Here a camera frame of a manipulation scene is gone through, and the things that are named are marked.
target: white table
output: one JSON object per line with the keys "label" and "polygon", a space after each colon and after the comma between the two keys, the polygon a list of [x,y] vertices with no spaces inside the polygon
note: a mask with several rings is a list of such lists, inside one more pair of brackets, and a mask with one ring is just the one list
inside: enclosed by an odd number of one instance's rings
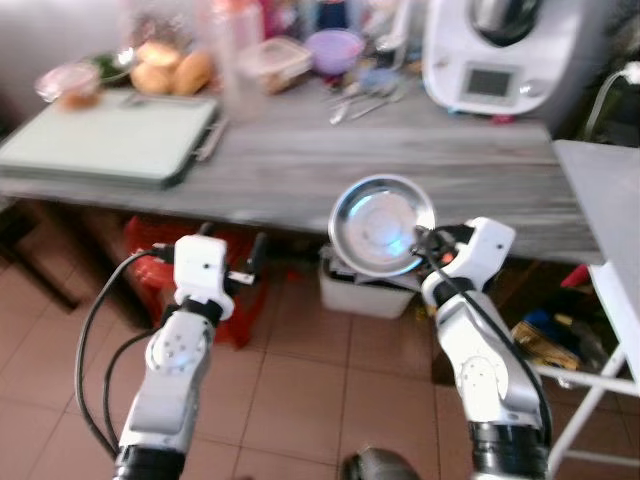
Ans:
{"label": "white table", "polygon": [[[591,386],[549,456],[549,478],[564,457],[640,467],[640,461],[571,450],[606,390],[640,396],[640,150],[557,141],[554,149],[605,257],[591,279],[620,344],[600,375],[543,367],[543,375]],[[633,380],[615,379],[627,362]]]}

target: purple bowl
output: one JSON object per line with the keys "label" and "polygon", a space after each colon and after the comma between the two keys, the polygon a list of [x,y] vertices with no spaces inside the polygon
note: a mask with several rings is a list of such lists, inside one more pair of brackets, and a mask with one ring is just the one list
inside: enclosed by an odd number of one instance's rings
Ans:
{"label": "purple bowl", "polygon": [[327,29],[311,35],[305,47],[311,50],[316,72],[341,75],[356,66],[364,41],[347,30]]}

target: table top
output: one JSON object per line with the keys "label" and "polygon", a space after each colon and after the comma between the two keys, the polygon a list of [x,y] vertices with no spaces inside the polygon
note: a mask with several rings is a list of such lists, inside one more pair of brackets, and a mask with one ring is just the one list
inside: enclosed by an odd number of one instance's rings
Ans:
{"label": "table top", "polygon": [[602,261],[541,123],[448,115],[418,79],[402,101],[338,126],[328,98],[318,81],[269,98],[257,120],[232,125],[210,162],[168,190],[5,177],[0,194],[325,233],[349,185],[393,173],[424,188],[440,225],[487,216],[516,229],[514,255]]}
{"label": "table top", "polygon": [[640,383],[640,150],[554,143],[607,263],[591,278]]}

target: white bin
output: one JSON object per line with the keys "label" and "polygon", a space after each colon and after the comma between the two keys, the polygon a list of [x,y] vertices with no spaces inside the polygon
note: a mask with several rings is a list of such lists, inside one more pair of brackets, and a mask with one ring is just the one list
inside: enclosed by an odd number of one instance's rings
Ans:
{"label": "white bin", "polygon": [[320,263],[322,303],[329,310],[381,318],[398,318],[415,292],[401,287],[356,285],[329,277],[326,260]]}

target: power cord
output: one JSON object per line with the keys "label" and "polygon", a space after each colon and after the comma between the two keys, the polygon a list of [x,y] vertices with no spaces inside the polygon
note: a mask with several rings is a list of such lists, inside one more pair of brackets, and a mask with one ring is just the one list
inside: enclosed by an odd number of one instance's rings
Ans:
{"label": "power cord", "polygon": [[540,402],[540,417],[542,418],[542,434],[543,441],[547,448],[551,448],[551,436],[552,436],[552,423],[551,423],[551,409],[549,408],[549,403],[547,398],[542,390],[538,379],[534,375],[531,367],[527,363],[527,361],[522,357],[520,351],[516,348],[513,342],[504,334],[502,329],[495,323],[495,321],[491,318],[491,316],[476,302],[467,292],[462,290],[449,275],[447,275],[442,268],[440,267],[438,260],[433,256],[430,245],[432,241],[435,240],[435,235],[439,234],[438,232],[442,230],[446,230],[447,227],[438,227],[433,230],[429,230],[425,242],[425,248],[421,251],[421,254],[424,254],[425,258],[431,265],[431,267],[438,272],[440,277],[457,293],[459,293],[462,298],[464,298],[469,305],[473,307],[473,309],[478,312],[478,315],[482,317],[482,319],[489,325],[493,333],[502,341],[502,343],[507,347],[509,352],[516,358],[518,364],[524,370],[524,373],[527,375],[527,378],[531,382],[533,388],[538,395],[538,400]]}
{"label": "power cord", "polygon": [[76,351],[76,368],[75,368],[75,390],[76,390],[76,400],[78,402],[78,407],[80,407],[80,413],[84,418],[85,422],[89,426],[89,430],[94,437],[98,440],[100,445],[109,453],[113,460],[118,456],[117,450],[111,445],[111,442],[105,437],[102,433],[95,420],[91,416],[91,412],[87,407],[87,403],[84,398],[84,357],[87,350],[87,340],[89,338],[89,332],[91,331],[91,326],[95,320],[96,313],[98,309],[104,303],[104,299],[107,294],[111,290],[113,284],[118,280],[122,272],[131,265],[133,262],[138,260],[139,258],[146,257],[148,255],[153,255],[154,252],[152,250],[145,250],[142,252],[135,253],[123,261],[118,268],[111,274],[107,283],[105,283],[102,290],[96,297],[93,305],[91,306],[91,310],[89,310],[89,314],[87,315],[87,319],[84,322],[84,326],[82,327],[82,333],[80,334],[80,340],[78,341],[78,349]]}
{"label": "power cord", "polygon": [[589,118],[587,119],[587,123],[584,127],[583,139],[585,142],[591,140],[593,129],[596,126],[596,122],[598,121],[598,117],[602,111],[602,106],[607,98],[607,94],[616,80],[620,77],[623,77],[630,85],[640,84],[640,62],[627,63],[622,70],[612,73],[603,82],[600,90],[598,90],[598,95],[596,95],[596,99],[593,102],[593,108],[591,109],[591,113],[589,114]]}
{"label": "power cord", "polygon": [[122,345],[120,345],[118,350],[116,350],[116,352],[113,354],[113,357],[111,357],[111,361],[109,362],[109,365],[107,366],[107,370],[106,370],[106,372],[104,374],[104,382],[102,384],[102,411],[103,411],[103,415],[104,415],[104,423],[105,423],[106,428],[107,428],[107,435],[109,436],[109,440],[111,441],[111,446],[113,447],[113,449],[116,452],[119,449],[118,444],[120,442],[119,442],[118,436],[116,435],[116,432],[115,432],[115,430],[113,428],[113,422],[111,421],[111,409],[109,407],[109,396],[110,396],[110,390],[111,390],[111,377],[113,375],[113,370],[115,369],[115,366],[116,366],[116,363],[118,362],[118,359],[122,356],[122,354],[129,347],[131,347],[135,343],[139,342],[140,340],[144,340],[145,338],[148,338],[148,337],[152,336],[158,330],[159,330],[159,328],[154,328],[152,330],[144,331],[144,332],[136,335],[135,337],[130,338],[129,340],[124,342]]}

